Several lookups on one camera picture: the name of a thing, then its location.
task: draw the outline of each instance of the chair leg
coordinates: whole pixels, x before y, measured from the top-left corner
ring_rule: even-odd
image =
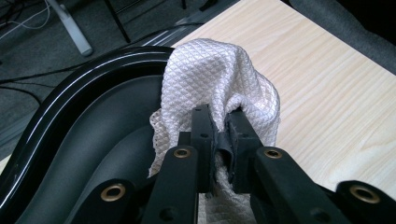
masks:
[[[119,29],[120,29],[120,31],[121,31],[121,33],[122,33],[122,35],[123,35],[123,37],[125,38],[125,41],[126,41],[127,43],[131,43],[131,39],[130,39],[129,36],[126,34],[126,32],[125,32],[125,30],[124,30],[124,28],[123,28],[123,26],[122,26],[122,24],[121,24],[121,22],[120,22],[120,19],[119,19],[119,17],[117,16],[116,11],[114,10],[114,7],[111,6],[111,3],[110,3],[109,0],[105,0],[105,3],[106,3],[106,6],[107,6],[108,10],[109,10],[110,13],[111,13],[111,16],[113,17],[114,21],[116,22],[117,26],[119,27]]]
[[[183,9],[187,8],[186,0],[181,0],[181,6],[183,7]]]

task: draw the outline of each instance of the gray carpet floor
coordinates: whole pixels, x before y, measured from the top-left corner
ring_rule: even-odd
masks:
[[[93,54],[89,57],[79,54],[58,16],[51,9],[48,23],[43,28],[32,30],[20,27],[0,39],[0,80],[45,73],[83,63],[126,44],[104,1],[69,0],[58,2],[67,7],[92,45]],[[133,0],[111,0],[115,9],[122,8],[129,2],[133,2]],[[146,0],[121,12],[119,17],[134,42],[154,31],[171,27],[178,21],[180,23],[183,18],[188,18],[191,15],[197,17],[197,13],[199,17],[199,13],[201,13],[199,7],[205,2],[206,0],[187,0],[187,9],[183,9],[180,0]],[[229,4],[229,2],[235,1],[219,0],[217,5],[221,5],[221,2]],[[25,9],[19,21],[29,18],[45,6],[43,1],[42,4]],[[38,26],[46,18],[47,12],[43,12],[27,22],[26,25]],[[0,36],[3,36],[12,27],[15,25],[1,30]],[[147,39],[134,45],[142,45],[145,41]],[[0,87],[23,89],[34,93],[40,101],[43,101],[53,90],[52,87],[57,86],[70,73],[38,77],[20,83],[2,84]],[[2,130],[12,129],[16,122],[33,114],[38,107],[37,101],[29,94],[0,89],[0,135]],[[0,160],[12,152],[18,139],[19,135],[0,144]]]

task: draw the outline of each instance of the black plastic part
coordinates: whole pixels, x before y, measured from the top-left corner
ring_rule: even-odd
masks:
[[[161,86],[161,76],[140,77],[98,97],[70,128],[19,221],[64,222],[99,183],[145,180],[155,158],[149,117],[160,107]]]
[[[198,152],[193,147],[169,149],[148,201],[142,223],[196,223]]]
[[[256,157],[256,173],[278,223],[350,223],[286,151],[262,147]]]
[[[233,181],[234,175],[234,164],[235,158],[233,153],[232,139],[228,132],[228,122],[225,122],[225,131],[218,133],[216,138],[216,152],[222,157],[224,165],[227,167],[228,171],[228,181],[231,183]]]
[[[254,189],[254,193],[250,194],[250,207],[256,218],[256,222],[260,224],[277,224],[276,210],[270,203],[271,201],[265,197],[267,195],[261,195],[262,192],[265,191],[263,189]]]
[[[191,132],[180,132],[178,134],[178,146],[190,146],[191,145]]]
[[[214,171],[214,139],[217,128],[210,117],[208,105],[199,105],[192,110],[191,146],[199,152],[198,191],[211,190]]]
[[[354,180],[339,183],[335,194],[353,223],[396,223],[396,202],[380,189]]]
[[[118,50],[88,63],[61,83],[36,111],[0,176],[0,222],[19,218],[69,129],[93,101],[127,80],[162,75],[172,51],[163,47]],[[141,94],[161,95],[150,88]],[[140,97],[131,96],[131,101]]]
[[[108,180],[91,192],[71,223],[120,223],[133,193],[131,182]]]
[[[140,223],[142,221],[157,176],[158,175],[154,175],[146,181],[143,181],[139,186],[134,186],[131,200],[126,207],[120,208],[120,210],[124,210],[125,212],[118,223]]]
[[[235,193],[250,193],[256,150],[262,147],[262,142],[241,109],[229,114],[228,131],[234,157],[233,190]]]

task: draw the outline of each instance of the black bracket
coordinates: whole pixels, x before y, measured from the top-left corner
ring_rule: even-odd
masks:
[[[198,193],[216,184],[218,152],[233,190],[250,194],[258,223],[396,223],[396,202],[383,191],[360,181],[342,182],[336,192],[315,184],[286,151],[262,145],[242,110],[227,116],[223,133],[208,105],[194,108],[191,119],[191,132],[180,133],[157,175],[139,186],[117,179],[99,185],[74,223],[196,223]],[[117,200],[106,202],[104,193]]]

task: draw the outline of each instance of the black cable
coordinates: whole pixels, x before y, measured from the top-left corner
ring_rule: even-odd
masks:
[[[4,87],[4,86],[0,86],[0,89],[4,89],[4,90],[11,90],[11,91],[19,91],[19,92],[23,92],[26,93],[30,96],[32,96],[33,98],[35,98],[35,100],[37,101],[38,105],[41,105],[41,100],[38,98],[38,96],[36,96],[34,93],[26,91],[26,90],[22,90],[22,89],[18,89],[18,88],[13,88],[13,87]]]
[[[27,9],[29,7],[36,6],[38,4],[42,4],[42,3],[44,3],[44,1],[42,1],[42,0],[39,0],[39,1],[36,1],[36,2],[32,2],[32,3],[29,3],[29,1],[15,1],[14,3],[9,3],[8,6],[4,6],[4,7],[10,7],[10,8],[8,9],[8,12],[6,14],[0,16],[0,21],[3,21],[3,23],[4,23],[2,26],[0,26],[0,30],[3,30],[6,27],[8,27],[11,24],[10,21],[16,21],[21,16],[22,12],[25,9]],[[17,7],[18,4],[20,4],[21,7],[19,9],[15,9],[14,10],[14,7]],[[18,13],[18,15],[14,19],[11,19],[11,17],[14,14],[17,14],[17,13]]]
[[[127,48],[127,47],[129,47],[129,46],[131,46],[133,44],[136,44],[136,43],[138,43],[138,42],[140,42],[140,41],[142,41],[142,40],[144,40],[144,39],[146,39],[146,38],[148,38],[148,37],[150,37],[152,35],[157,35],[157,34],[160,34],[160,33],[166,32],[166,31],[174,30],[174,29],[179,28],[179,27],[196,26],[196,25],[203,25],[203,23],[202,22],[189,22],[189,23],[183,23],[183,24],[171,26],[171,27],[168,27],[168,28],[165,28],[165,29],[161,29],[161,30],[158,30],[158,31],[154,31],[154,32],[152,32],[152,33],[150,33],[148,35],[144,35],[144,36],[140,37],[139,39],[137,39],[134,42],[126,44],[126,45],[124,45],[124,46],[122,46],[120,48],[108,51],[107,53],[104,53],[104,54],[102,54],[102,55],[100,55],[100,56],[98,56],[98,57],[96,57],[94,59],[88,60],[85,63],[79,63],[79,64],[75,64],[75,65],[72,65],[72,66],[69,66],[69,67],[66,67],[66,68],[54,70],[54,71],[51,71],[51,72],[39,73],[39,74],[25,76],[25,77],[15,77],[15,78],[9,78],[9,79],[0,79],[0,85],[1,84],[6,84],[6,83],[10,83],[10,82],[15,82],[15,81],[31,79],[31,78],[50,76],[50,75],[54,75],[54,74],[58,74],[58,73],[62,73],[62,72],[74,71],[74,70],[76,70],[77,68],[80,68],[82,65],[84,65],[86,63],[89,63],[89,62],[91,62],[93,60],[97,60],[97,59],[99,59],[99,58],[101,58],[101,57],[103,57],[103,56],[105,56],[105,55],[107,55],[107,54],[109,54],[111,52],[116,51],[116,50],[125,49],[125,48]]]

